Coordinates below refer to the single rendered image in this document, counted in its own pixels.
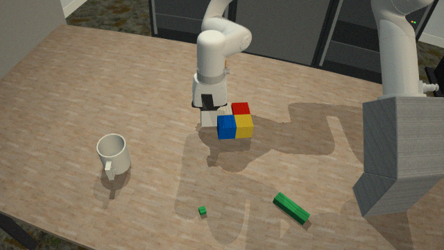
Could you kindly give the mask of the green rectangular bar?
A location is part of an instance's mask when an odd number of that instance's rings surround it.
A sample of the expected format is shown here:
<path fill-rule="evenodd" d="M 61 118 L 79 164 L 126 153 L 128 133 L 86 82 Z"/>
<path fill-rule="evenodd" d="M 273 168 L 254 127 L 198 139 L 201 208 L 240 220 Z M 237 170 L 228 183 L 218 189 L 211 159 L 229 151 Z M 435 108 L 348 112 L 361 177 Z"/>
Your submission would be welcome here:
<path fill-rule="evenodd" d="M 308 212 L 303 210 L 300 206 L 283 195 L 281 192 L 279 192 L 274 198 L 273 203 L 302 225 L 310 216 Z"/>

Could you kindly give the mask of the blue cube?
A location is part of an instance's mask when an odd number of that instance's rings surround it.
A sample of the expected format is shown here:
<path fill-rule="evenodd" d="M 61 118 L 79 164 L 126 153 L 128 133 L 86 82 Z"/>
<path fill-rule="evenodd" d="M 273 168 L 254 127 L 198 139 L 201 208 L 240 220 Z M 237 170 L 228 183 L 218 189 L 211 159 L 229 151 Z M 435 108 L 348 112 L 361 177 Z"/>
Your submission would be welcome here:
<path fill-rule="evenodd" d="M 234 115 L 217 116 L 216 128 L 219 140 L 235 138 L 237 126 Z"/>

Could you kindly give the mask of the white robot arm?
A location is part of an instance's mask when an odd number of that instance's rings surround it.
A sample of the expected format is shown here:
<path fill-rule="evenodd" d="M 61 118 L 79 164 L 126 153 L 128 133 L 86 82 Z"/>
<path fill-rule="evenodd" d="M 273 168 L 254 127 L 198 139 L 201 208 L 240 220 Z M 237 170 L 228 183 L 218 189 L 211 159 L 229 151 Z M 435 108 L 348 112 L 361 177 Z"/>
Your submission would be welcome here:
<path fill-rule="evenodd" d="M 233 0 L 211 0 L 197 38 L 197 78 L 201 83 L 220 83 L 226 74 L 225 58 L 245 50 L 252 34 L 244 26 L 222 17 Z M 371 0 L 377 24 L 383 96 L 426 97 L 438 84 L 419 81 L 415 32 L 405 16 L 434 0 Z M 200 126 L 217 126 L 217 109 L 212 94 L 201 94 Z"/>

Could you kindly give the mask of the yellow cube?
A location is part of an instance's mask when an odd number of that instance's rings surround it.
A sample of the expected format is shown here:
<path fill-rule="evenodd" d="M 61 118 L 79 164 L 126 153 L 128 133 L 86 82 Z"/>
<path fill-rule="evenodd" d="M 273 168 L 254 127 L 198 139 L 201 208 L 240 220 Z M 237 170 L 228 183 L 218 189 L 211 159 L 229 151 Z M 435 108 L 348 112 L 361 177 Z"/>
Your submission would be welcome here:
<path fill-rule="evenodd" d="M 251 115 L 234 115 L 234 118 L 237 126 L 235 138 L 251 138 L 253 133 Z"/>

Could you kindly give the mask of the beige mug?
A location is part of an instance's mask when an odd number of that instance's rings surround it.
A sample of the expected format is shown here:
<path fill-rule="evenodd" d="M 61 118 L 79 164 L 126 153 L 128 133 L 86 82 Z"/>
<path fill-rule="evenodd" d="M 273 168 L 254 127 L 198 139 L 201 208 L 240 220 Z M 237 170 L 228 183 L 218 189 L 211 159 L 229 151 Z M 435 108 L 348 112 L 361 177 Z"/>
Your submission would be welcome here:
<path fill-rule="evenodd" d="M 124 173 L 130 167 L 131 159 L 128 147 L 121 135 L 103 136 L 98 141 L 96 150 L 109 181 L 113 181 L 115 175 Z"/>

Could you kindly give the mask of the small green cube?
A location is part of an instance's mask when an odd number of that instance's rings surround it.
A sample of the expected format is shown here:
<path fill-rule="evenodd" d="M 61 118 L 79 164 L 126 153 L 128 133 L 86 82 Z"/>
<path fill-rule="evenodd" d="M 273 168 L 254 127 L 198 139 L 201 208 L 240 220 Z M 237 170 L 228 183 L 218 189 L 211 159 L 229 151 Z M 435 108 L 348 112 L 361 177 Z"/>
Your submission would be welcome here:
<path fill-rule="evenodd" d="M 205 215 L 205 214 L 207 214 L 207 211 L 206 211 L 206 209 L 205 209 L 205 206 L 202 206 L 202 207 L 198 208 L 198 211 L 199 211 L 200 215 Z"/>

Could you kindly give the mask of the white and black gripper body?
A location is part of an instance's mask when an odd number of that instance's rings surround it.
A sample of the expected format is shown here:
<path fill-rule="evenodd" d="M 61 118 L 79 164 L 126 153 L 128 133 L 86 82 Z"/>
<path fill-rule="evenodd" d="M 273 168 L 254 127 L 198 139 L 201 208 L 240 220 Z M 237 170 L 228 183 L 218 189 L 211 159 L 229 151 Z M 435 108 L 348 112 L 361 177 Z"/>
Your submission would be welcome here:
<path fill-rule="evenodd" d="M 192 92 L 193 105 L 196 107 L 203 107 L 201 94 L 212 94 L 214 106 L 224 106 L 228 100 L 226 75 L 220 83 L 208 85 L 201 83 L 195 73 L 192 85 Z"/>

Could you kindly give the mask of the red cube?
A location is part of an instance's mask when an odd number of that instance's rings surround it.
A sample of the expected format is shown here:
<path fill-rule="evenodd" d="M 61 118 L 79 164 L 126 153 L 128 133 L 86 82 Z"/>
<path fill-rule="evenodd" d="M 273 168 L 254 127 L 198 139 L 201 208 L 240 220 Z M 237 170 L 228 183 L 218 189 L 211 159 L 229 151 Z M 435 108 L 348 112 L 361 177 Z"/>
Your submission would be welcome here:
<path fill-rule="evenodd" d="M 248 102 L 245 103 L 232 103 L 232 114 L 233 115 L 246 115 L 250 114 L 250 110 L 248 107 Z"/>

